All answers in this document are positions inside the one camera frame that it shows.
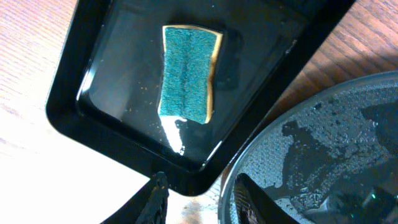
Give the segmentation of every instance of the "scrubbing pad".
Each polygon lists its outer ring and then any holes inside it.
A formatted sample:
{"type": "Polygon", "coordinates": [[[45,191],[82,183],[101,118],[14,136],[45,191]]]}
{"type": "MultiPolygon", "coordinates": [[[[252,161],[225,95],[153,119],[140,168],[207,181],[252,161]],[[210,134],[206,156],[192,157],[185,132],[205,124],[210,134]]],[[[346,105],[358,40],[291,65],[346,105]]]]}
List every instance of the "scrubbing pad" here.
{"type": "Polygon", "coordinates": [[[213,113],[212,81],[222,34],[197,26],[163,26],[164,79],[159,116],[200,124],[213,113]]]}

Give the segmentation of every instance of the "black tray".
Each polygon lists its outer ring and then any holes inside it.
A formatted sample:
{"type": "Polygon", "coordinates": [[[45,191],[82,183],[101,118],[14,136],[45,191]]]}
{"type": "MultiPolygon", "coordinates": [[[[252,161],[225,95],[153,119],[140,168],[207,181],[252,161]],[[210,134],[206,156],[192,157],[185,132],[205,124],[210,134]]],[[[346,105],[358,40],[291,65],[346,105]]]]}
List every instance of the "black tray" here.
{"type": "Polygon", "coordinates": [[[352,3],[81,0],[48,119],[62,134],[146,176],[165,172],[178,193],[202,194],[263,128],[263,117],[352,3]],[[175,122],[184,149],[170,147],[170,125],[157,115],[168,24],[224,34],[211,121],[175,122]]]}

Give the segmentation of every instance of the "brown wooden surface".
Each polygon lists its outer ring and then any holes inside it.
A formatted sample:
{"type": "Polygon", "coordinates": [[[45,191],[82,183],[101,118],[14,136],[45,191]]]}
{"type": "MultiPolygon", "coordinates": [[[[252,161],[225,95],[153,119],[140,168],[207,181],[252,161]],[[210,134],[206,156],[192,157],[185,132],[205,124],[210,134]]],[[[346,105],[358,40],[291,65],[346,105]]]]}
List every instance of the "brown wooden surface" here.
{"type": "MultiPolygon", "coordinates": [[[[76,0],[0,4],[0,223],[99,223],[147,180],[49,125],[44,105],[76,0]]],[[[270,120],[346,80],[398,66],[398,0],[359,0],[278,101],[270,120]]],[[[220,180],[170,193],[167,223],[216,223],[220,180]]]]}

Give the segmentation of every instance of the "wood grain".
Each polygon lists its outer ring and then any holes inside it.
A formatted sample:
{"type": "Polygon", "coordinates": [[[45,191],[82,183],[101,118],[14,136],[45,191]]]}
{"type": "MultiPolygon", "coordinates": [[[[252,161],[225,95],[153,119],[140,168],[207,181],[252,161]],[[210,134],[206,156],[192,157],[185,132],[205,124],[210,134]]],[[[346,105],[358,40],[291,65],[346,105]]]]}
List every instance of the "wood grain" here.
{"type": "MultiPolygon", "coordinates": [[[[76,0],[0,4],[0,223],[99,223],[148,180],[57,133],[45,99],[76,0]]],[[[268,117],[338,83],[398,66],[398,0],[359,0],[268,117]]],[[[220,179],[170,193],[167,223],[217,223],[220,179]]]]}

